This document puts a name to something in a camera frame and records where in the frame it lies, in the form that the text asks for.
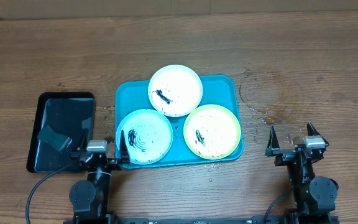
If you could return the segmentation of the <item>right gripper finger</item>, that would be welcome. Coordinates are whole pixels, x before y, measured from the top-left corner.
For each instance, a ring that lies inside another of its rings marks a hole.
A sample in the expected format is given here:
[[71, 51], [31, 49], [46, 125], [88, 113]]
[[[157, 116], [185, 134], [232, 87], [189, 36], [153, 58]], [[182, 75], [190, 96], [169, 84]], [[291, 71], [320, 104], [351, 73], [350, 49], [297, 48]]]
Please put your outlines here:
[[307, 124], [308, 136], [320, 136], [320, 133], [316, 130], [311, 122]]
[[269, 140], [268, 140], [268, 144], [267, 144], [267, 147], [266, 147], [266, 150], [265, 150], [265, 155], [266, 156], [274, 156], [275, 151], [279, 151], [279, 150], [280, 150], [280, 146], [279, 146], [279, 143], [278, 143], [275, 128], [274, 128], [273, 125], [271, 125], [270, 134], [269, 134]]

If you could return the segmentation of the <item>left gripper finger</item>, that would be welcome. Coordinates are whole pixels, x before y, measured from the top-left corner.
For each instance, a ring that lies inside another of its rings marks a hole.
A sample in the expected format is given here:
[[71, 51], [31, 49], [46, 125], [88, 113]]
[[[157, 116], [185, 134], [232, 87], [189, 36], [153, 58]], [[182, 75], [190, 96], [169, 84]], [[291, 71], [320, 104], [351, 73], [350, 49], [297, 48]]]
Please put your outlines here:
[[80, 139], [80, 149], [85, 149], [89, 138], [92, 136], [92, 117], [86, 118], [81, 122], [82, 135]]
[[121, 130], [121, 135], [120, 135], [119, 153], [121, 156], [122, 164], [130, 164], [131, 163], [130, 156], [129, 156], [126, 142], [125, 142], [125, 134], [124, 134], [123, 129]]

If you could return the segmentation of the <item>light blue rimmed plate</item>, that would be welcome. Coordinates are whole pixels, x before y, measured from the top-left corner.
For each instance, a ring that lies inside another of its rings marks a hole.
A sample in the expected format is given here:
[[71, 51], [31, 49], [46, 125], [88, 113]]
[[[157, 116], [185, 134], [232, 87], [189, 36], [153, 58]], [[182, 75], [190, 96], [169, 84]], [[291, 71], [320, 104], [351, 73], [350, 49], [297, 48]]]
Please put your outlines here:
[[116, 128], [116, 155], [121, 154], [124, 139], [130, 165], [149, 165], [168, 154], [173, 143], [173, 129], [169, 120], [152, 109], [129, 113]]

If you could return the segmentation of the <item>dark green sponge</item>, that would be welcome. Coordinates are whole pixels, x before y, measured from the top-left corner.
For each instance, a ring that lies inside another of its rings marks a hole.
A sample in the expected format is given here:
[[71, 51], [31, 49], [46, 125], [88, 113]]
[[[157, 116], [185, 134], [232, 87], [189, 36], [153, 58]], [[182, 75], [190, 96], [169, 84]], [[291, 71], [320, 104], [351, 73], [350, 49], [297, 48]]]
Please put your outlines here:
[[49, 125], [45, 125], [37, 135], [40, 142], [51, 145], [56, 151], [62, 151], [72, 142], [72, 138], [56, 132]]

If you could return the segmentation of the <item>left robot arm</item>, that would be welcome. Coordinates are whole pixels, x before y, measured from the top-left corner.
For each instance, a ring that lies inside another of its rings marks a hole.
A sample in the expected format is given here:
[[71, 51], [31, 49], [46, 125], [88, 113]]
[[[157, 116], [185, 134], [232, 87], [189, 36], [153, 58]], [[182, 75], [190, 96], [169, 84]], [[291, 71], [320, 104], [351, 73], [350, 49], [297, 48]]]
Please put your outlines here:
[[80, 170], [87, 172], [85, 180], [79, 180], [70, 189], [73, 205], [72, 223], [121, 223], [118, 215], [108, 209], [112, 172], [123, 170], [130, 163], [130, 155], [124, 142], [119, 146], [118, 158], [109, 158], [108, 142], [92, 140], [94, 118], [81, 122], [83, 134], [70, 152]]

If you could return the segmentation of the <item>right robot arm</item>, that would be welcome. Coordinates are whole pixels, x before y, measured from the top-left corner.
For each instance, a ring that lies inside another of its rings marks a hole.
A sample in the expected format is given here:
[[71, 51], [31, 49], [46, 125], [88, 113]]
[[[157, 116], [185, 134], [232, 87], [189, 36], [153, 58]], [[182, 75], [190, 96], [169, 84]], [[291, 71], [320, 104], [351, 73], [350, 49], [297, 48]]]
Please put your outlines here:
[[333, 179], [317, 177], [313, 164], [324, 158], [329, 146], [311, 123], [307, 124], [308, 135], [294, 149], [281, 149], [275, 128], [270, 127], [270, 135], [265, 151], [267, 157], [275, 158], [276, 166], [286, 166], [291, 189], [279, 196], [267, 209], [263, 222], [269, 220], [272, 207], [288, 194], [293, 193], [295, 209], [285, 212], [284, 223], [335, 223], [337, 218], [330, 215], [335, 210], [335, 199], [339, 186]]

